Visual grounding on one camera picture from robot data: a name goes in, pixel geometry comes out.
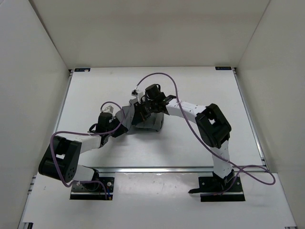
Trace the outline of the grey pleated skirt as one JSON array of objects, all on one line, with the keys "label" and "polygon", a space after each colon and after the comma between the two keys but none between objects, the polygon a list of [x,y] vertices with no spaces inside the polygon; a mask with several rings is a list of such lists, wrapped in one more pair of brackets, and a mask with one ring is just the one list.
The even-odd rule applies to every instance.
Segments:
[{"label": "grey pleated skirt", "polygon": [[129,105],[122,107],[125,119],[122,125],[129,131],[132,127],[151,129],[159,132],[163,126],[164,114],[153,113],[148,110],[145,102],[131,99]]}]

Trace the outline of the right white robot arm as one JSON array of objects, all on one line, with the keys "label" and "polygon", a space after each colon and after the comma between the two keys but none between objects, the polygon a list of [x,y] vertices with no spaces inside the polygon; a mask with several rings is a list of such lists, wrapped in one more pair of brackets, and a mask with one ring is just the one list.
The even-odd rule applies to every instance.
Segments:
[{"label": "right white robot arm", "polygon": [[219,191],[230,187],[234,178],[228,149],[232,128],[216,104],[196,105],[179,100],[178,95],[166,96],[159,84],[148,86],[144,92],[136,88],[131,95],[136,98],[133,125],[160,113],[184,118],[187,124],[196,124],[199,139],[212,152],[214,187]]}]

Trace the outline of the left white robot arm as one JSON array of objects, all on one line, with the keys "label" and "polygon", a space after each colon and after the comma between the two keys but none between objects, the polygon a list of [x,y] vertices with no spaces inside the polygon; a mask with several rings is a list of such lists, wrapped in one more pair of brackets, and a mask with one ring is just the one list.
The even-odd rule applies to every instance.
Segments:
[{"label": "left white robot arm", "polygon": [[60,180],[66,187],[78,184],[88,191],[106,189],[97,169],[79,164],[80,155],[105,146],[109,138],[127,133],[131,125],[132,117],[125,111],[118,111],[116,115],[102,111],[98,122],[86,134],[68,131],[54,133],[40,161],[38,173]]}]

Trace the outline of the right blue corner sticker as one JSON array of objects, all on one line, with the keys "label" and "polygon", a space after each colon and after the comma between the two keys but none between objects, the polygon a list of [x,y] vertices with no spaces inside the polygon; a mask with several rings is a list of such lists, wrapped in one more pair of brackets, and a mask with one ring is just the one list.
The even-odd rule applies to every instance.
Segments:
[{"label": "right blue corner sticker", "polygon": [[231,71],[232,70],[232,68],[229,66],[216,66],[215,69],[217,71]]}]

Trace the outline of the front aluminium rail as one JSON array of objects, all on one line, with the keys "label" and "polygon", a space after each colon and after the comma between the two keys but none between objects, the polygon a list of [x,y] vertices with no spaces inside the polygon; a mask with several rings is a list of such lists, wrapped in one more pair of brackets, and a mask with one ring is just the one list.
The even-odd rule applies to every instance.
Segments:
[{"label": "front aluminium rail", "polygon": [[97,167],[100,173],[204,173],[212,167]]}]

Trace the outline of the left aluminium table rail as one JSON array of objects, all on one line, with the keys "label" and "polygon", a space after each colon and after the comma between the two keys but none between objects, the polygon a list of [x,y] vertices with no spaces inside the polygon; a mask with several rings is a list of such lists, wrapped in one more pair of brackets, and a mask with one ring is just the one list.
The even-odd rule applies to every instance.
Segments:
[{"label": "left aluminium table rail", "polygon": [[41,152],[40,162],[42,161],[50,144],[52,134],[56,131],[62,108],[66,99],[67,91],[71,82],[72,69],[68,69],[63,78],[56,81],[55,87],[52,91],[52,98],[54,101],[48,105],[48,112],[50,115],[50,124],[44,139],[43,150]]}]

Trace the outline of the aluminium table rail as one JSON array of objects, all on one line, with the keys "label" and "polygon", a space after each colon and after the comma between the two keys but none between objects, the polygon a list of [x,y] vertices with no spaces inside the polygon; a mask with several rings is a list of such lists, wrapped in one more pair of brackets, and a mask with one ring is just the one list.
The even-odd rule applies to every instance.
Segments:
[{"label": "aluminium table rail", "polygon": [[52,91],[52,98],[54,101],[48,105],[48,112],[50,115],[50,124],[44,139],[43,150],[41,152],[40,162],[42,161],[50,144],[52,134],[56,131],[62,108],[66,99],[67,91],[71,82],[72,69],[68,69],[63,78],[56,81],[55,87]]},{"label": "aluminium table rail", "polygon": [[238,87],[241,99],[242,99],[243,104],[244,104],[244,108],[245,108],[245,111],[246,111],[246,114],[247,114],[247,118],[249,120],[249,124],[250,124],[251,130],[252,130],[253,136],[254,136],[254,140],[255,140],[256,147],[258,149],[261,161],[262,161],[263,165],[268,169],[269,166],[268,166],[268,163],[266,161],[266,158],[265,158],[265,155],[264,155],[264,151],[263,151],[261,142],[260,142],[260,140],[258,138],[258,134],[257,134],[256,128],[255,128],[255,125],[253,123],[253,119],[251,117],[251,112],[249,110],[249,106],[247,104],[247,101],[246,101],[245,94],[243,92],[242,86],[241,86],[241,84],[239,82],[239,79],[238,79],[238,76],[237,76],[237,69],[235,67],[233,68],[233,74],[234,74],[234,78],[235,78],[235,81],[236,81],[236,84],[237,84],[237,87]]}]

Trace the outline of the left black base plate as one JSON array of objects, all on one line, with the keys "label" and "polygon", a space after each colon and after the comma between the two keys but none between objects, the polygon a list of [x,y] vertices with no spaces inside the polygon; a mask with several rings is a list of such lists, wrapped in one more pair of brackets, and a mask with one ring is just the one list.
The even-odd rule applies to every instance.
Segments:
[{"label": "left black base plate", "polygon": [[100,184],[73,184],[70,193],[71,200],[113,200],[115,177],[99,177],[105,190]]}]

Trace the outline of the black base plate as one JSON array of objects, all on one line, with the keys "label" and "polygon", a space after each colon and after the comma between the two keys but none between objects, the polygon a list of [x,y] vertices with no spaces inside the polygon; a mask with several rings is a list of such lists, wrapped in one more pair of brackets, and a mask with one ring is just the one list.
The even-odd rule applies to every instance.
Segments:
[{"label": "black base plate", "polygon": [[244,191],[240,177],[234,178],[223,188],[214,177],[198,177],[199,187],[189,194],[200,194],[201,202],[243,202]]},{"label": "black base plate", "polygon": [[100,184],[73,184],[70,193],[71,200],[113,200],[115,177],[99,177],[105,190]]}]

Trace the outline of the right aluminium table rail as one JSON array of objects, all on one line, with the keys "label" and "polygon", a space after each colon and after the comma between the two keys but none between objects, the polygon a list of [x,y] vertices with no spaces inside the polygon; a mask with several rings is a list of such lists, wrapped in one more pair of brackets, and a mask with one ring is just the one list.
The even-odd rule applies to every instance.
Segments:
[{"label": "right aluminium table rail", "polygon": [[243,104],[244,104],[244,108],[245,108],[245,111],[246,111],[246,114],[247,114],[247,118],[249,120],[249,124],[250,124],[251,130],[252,130],[253,136],[254,136],[254,140],[255,140],[256,147],[258,149],[261,161],[262,161],[263,165],[268,169],[269,166],[268,166],[268,163],[266,161],[266,158],[265,158],[265,155],[264,155],[264,151],[263,151],[261,142],[260,142],[260,140],[258,138],[258,134],[257,134],[256,128],[255,128],[255,125],[253,123],[253,119],[251,117],[251,112],[249,110],[249,106],[247,104],[247,101],[246,101],[245,94],[243,92],[242,86],[241,86],[241,84],[239,82],[239,79],[238,79],[238,76],[237,76],[237,69],[235,67],[233,68],[233,74],[234,74],[234,78],[235,78],[235,81],[236,81],[236,84],[237,84],[237,87],[238,87],[241,99],[242,99]]}]

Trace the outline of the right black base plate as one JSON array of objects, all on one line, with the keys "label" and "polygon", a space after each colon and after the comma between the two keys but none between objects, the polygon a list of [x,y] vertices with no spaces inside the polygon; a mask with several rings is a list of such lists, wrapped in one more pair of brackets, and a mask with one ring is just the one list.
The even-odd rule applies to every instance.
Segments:
[{"label": "right black base plate", "polygon": [[223,188],[214,177],[198,177],[199,187],[189,194],[200,194],[201,202],[243,202],[244,191],[240,177],[234,178]]}]

